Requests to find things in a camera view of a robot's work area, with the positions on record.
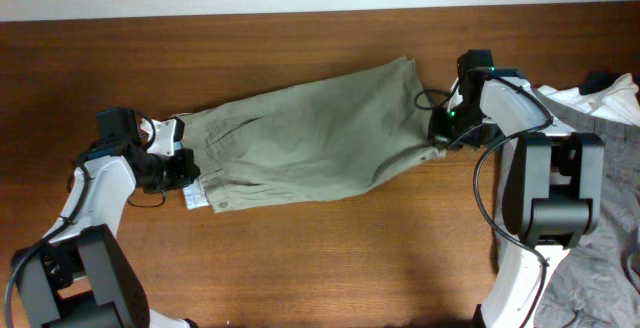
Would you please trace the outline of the khaki shorts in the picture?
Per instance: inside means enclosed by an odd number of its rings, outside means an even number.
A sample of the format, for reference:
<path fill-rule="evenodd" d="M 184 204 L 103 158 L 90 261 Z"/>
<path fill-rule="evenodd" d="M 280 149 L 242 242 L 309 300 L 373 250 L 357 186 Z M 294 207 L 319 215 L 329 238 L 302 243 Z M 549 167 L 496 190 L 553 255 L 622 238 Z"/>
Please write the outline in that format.
<path fill-rule="evenodd" d="M 364 194 L 446 151 L 414 61 L 305 83 L 181 115 L 199 182 L 217 212 Z"/>

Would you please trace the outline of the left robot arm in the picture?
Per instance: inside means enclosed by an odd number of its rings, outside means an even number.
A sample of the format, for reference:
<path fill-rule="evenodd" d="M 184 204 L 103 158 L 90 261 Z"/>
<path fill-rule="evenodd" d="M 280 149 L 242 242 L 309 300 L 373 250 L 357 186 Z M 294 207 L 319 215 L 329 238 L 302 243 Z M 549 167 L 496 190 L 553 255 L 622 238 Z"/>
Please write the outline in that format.
<path fill-rule="evenodd" d="M 99 137 L 73 162 L 69 196 L 52 227 L 15 252 L 5 288 L 5 323 L 19 295 L 32 327 L 197 328 L 150 308 L 116 236 L 137 189 L 147 194 L 191 185 L 200 169 L 181 144 L 179 118 L 154 120 L 129 108 L 96 116 Z"/>

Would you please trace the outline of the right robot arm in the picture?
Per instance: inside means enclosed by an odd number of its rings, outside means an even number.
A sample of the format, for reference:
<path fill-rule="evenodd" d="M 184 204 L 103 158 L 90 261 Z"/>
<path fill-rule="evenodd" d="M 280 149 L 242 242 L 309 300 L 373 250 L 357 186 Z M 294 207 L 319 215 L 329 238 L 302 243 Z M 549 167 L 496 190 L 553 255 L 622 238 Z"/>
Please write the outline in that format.
<path fill-rule="evenodd" d="M 495 66 L 491 52 L 478 49 L 458 57 L 452 89 L 432 109 L 429 138 L 439 148 L 486 149 L 472 177 L 477 201 L 485 161 L 512 146 L 500 208 L 503 222 L 481 212 L 507 246 L 495 284 L 477 305 L 472 324 L 533 326 L 554 271 L 598 225 L 603 140 L 562 122 L 535 96 L 523 73 Z"/>

